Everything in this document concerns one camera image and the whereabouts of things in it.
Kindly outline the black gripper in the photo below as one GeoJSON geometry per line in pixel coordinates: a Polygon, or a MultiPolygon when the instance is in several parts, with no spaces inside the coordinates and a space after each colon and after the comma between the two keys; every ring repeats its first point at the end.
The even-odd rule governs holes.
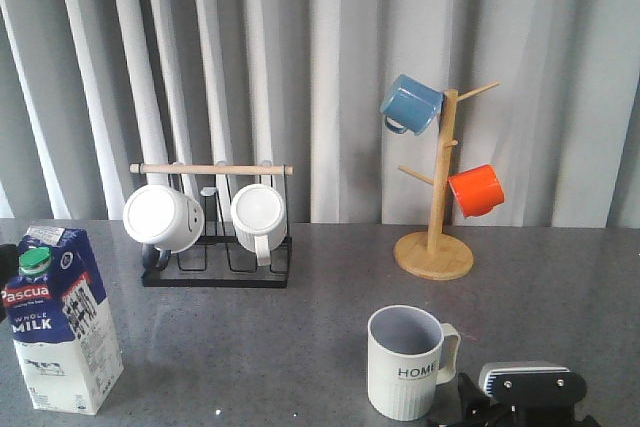
{"type": "Polygon", "coordinates": [[[490,398],[466,373],[458,374],[458,394],[462,420],[451,426],[513,426],[512,408],[505,404],[492,404],[490,398]]]}

